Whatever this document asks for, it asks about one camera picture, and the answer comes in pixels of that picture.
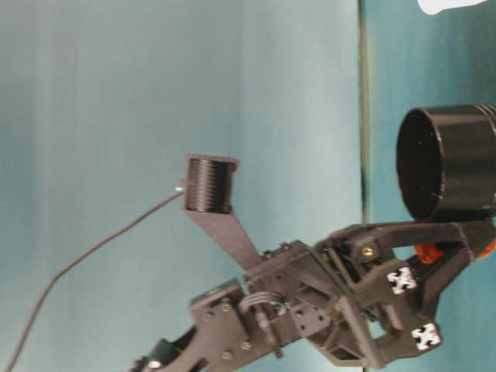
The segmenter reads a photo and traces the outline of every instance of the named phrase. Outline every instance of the white object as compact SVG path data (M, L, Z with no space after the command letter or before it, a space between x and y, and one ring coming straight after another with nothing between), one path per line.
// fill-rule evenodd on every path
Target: white object
M420 8L431 16L443 10L477 5L487 0L418 0Z
M413 278L409 267L402 267L398 271L388 274L387 280L391 283L391 288L395 295L401 295L405 293L406 289L417 287L417 282Z
M419 350L427 350L441 343L441 337L439 337L436 326L432 323L426 324L420 329L414 329L412 336L417 342Z

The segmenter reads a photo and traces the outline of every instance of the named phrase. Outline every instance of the black cylinder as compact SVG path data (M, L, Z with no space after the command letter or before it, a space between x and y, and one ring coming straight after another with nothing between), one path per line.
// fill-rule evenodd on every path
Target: black cylinder
M496 107L415 108L397 145L398 180L414 219L463 221L496 212Z
M230 213L231 187L237 160L228 157L190 155L186 180L186 209Z

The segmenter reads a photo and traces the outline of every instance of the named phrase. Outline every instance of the black cup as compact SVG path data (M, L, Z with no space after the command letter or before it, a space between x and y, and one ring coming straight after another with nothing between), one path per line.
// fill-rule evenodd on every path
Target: black cup
M415 108L401 124L396 160L414 219L463 221L496 213L496 107Z

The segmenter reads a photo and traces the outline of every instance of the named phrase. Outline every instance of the teal backdrop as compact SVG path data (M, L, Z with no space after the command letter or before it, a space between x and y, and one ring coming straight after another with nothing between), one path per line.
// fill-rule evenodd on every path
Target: teal backdrop
M360 2L367 219L410 219L395 174L396 136L414 107L496 102L496 2L427 16L414 0ZM496 257L477 261L441 297L445 343L386 371L493 370Z
M173 192L187 152L241 159L260 251L360 221L357 25L350 0L1 1L0 364L56 270ZM241 274L176 201L55 287L17 370L123 372ZM324 369L300 342L244 370Z

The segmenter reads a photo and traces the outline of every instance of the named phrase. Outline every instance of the teal background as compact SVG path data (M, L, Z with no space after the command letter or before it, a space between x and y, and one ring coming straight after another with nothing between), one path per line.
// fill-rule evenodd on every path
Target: teal background
M402 118L418 106L496 102L496 2L437 16L413 0L364 0L360 7L367 219L410 219L394 165ZM495 256L478 261L444 292L441 348L386 370L493 370L495 263Z
M0 364L55 271L168 196L187 152L241 159L260 251L360 221L357 24L349 0L1 1ZM241 273L176 201L55 287L17 370L127 370ZM245 370L323 369L302 342Z

